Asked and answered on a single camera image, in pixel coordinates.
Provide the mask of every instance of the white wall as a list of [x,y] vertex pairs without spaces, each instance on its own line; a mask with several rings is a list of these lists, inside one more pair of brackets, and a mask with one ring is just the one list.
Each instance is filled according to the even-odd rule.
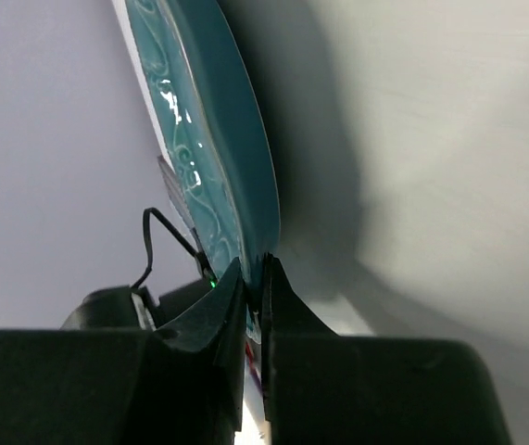
[[[110,0],[0,0],[0,325],[59,326],[138,278],[158,153]],[[156,295],[197,276],[164,231]]]
[[529,0],[220,3],[298,292],[346,332],[471,342],[529,443]]

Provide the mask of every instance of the black cable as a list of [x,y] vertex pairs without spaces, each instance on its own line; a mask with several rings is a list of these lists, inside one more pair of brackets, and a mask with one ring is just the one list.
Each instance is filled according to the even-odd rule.
[[141,277],[134,282],[131,286],[133,289],[138,289],[142,283],[145,282],[147,276],[153,270],[153,242],[151,240],[151,215],[155,216],[157,220],[162,223],[173,235],[175,239],[182,245],[183,248],[195,259],[198,258],[198,252],[192,247],[190,243],[178,232],[178,230],[173,226],[168,219],[163,216],[158,209],[151,207],[143,211],[143,238],[145,240],[145,250],[146,250],[146,268]]

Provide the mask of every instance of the embossed swirl pattern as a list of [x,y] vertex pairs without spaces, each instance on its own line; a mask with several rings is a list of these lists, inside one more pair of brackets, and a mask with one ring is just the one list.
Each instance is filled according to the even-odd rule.
[[200,121],[200,97],[182,44],[162,0],[127,0],[126,6],[183,198],[211,267],[221,277],[233,258],[242,258],[240,234],[215,147],[206,124]]

